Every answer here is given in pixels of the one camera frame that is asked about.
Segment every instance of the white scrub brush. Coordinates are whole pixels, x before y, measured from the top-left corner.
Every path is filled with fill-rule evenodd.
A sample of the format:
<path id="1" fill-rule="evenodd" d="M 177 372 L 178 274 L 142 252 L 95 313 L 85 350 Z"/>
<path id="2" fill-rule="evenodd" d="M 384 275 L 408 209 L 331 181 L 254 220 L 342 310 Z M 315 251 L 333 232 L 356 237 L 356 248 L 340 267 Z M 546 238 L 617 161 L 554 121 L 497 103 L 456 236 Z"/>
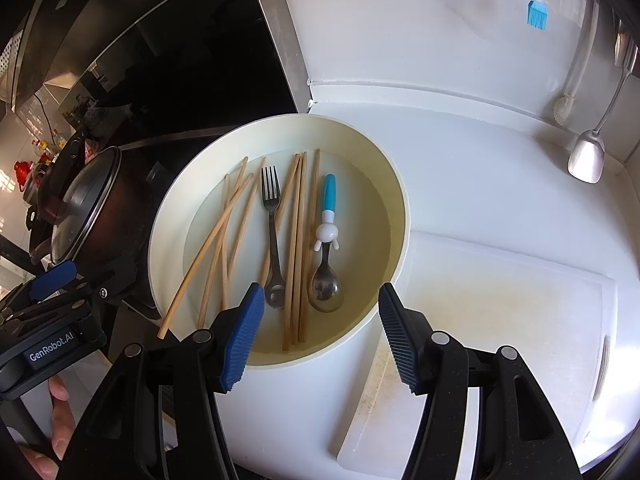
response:
<path id="1" fill-rule="evenodd" d="M 593 41 L 596 38 L 596 31 L 598 29 L 598 14 L 600 13 L 600 4 L 598 0 L 592 0 L 592 11 L 591 11 L 591 24 L 589 28 L 589 36 L 587 37 L 587 43 L 585 45 L 584 55 L 582 56 L 582 60 L 578 67 L 578 74 L 575 78 L 574 88 L 570 92 L 565 92 L 565 94 L 559 98 L 554 104 L 554 119 L 558 124 L 564 126 L 568 121 L 569 116 L 571 115 L 571 108 L 574 106 L 575 95 L 578 91 L 578 87 L 580 86 L 580 82 L 582 81 L 582 76 L 584 76 L 585 70 L 587 70 L 587 63 L 589 62 L 589 57 L 591 55 L 591 49 L 593 48 Z"/>

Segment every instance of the black cable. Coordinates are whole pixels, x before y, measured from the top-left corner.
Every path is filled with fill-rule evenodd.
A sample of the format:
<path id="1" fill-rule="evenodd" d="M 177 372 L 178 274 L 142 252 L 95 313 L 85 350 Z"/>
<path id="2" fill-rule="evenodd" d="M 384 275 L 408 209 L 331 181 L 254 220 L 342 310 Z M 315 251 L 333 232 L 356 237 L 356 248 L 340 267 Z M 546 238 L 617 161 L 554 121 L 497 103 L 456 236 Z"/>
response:
<path id="1" fill-rule="evenodd" d="M 53 146 L 55 148 L 56 139 L 53 138 L 53 130 L 51 129 L 51 123 L 49 122 L 49 118 L 47 117 L 47 111 L 44 109 L 44 104 L 42 104 L 42 101 L 40 100 L 38 95 L 34 94 L 33 96 L 38 100 L 40 106 L 42 106 L 42 113 L 44 114 L 44 118 L 47 120 L 47 124 L 49 125 L 49 133 L 51 134 L 51 140 L 53 140 Z"/>

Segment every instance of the spoon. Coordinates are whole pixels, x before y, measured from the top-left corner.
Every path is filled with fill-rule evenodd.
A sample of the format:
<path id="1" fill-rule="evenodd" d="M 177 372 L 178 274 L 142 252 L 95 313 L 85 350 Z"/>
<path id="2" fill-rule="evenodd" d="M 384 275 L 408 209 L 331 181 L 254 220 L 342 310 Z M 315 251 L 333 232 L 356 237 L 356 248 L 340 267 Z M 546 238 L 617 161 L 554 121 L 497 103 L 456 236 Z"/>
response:
<path id="1" fill-rule="evenodd" d="M 629 38 L 622 67 L 622 76 L 620 77 L 618 88 L 616 88 L 616 92 L 611 98 L 609 107 L 604 112 L 597 126 L 593 130 L 587 130 L 580 134 L 578 140 L 575 141 L 575 146 L 571 151 L 567 168 L 569 173 L 579 180 L 588 182 L 589 184 L 595 184 L 602 176 L 602 168 L 604 167 L 604 142 L 602 142 L 602 138 L 600 137 L 600 129 L 607 119 L 609 119 L 609 115 L 616 105 L 626 78 L 633 72 L 637 54 L 638 47 L 633 40 Z"/>
<path id="2" fill-rule="evenodd" d="M 338 228 L 335 217 L 335 177 L 328 174 L 324 180 L 322 223 L 316 229 L 314 249 L 322 247 L 322 260 L 309 283 L 309 303 L 320 312 L 333 312 L 342 305 L 343 293 L 334 270 L 329 266 L 329 249 L 338 249 Z"/>

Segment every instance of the spoon with blue handle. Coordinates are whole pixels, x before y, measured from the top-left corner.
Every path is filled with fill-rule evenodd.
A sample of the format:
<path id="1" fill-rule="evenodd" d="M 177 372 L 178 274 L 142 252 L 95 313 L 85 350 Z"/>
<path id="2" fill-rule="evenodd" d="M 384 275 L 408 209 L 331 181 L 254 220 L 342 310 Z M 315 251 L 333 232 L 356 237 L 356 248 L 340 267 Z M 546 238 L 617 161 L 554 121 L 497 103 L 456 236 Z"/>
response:
<path id="1" fill-rule="evenodd" d="M 320 312 L 333 312 L 342 305 L 344 296 L 338 277 L 329 266 L 329 249 L 338 249 L 338 228 L 335 217 L 335 176 L 328 174 L 324 180 L 324 201 L 322 202 L 322 223 L 316 229 L 314 250 L 322 248 L 322 260 L 309 283 L 309 303 Z"/>

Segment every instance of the fork tines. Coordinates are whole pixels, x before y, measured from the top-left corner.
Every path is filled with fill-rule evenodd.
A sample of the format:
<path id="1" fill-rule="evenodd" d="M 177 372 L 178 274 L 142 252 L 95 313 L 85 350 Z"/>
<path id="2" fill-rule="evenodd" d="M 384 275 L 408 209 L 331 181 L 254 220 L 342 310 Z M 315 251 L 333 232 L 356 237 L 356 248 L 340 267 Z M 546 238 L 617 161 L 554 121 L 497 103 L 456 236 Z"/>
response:
<path id="1" fill-rule="evenodd" d="M 280 200 L 280 184 L 275 166 L 262 168 L 262 200 Z"/>

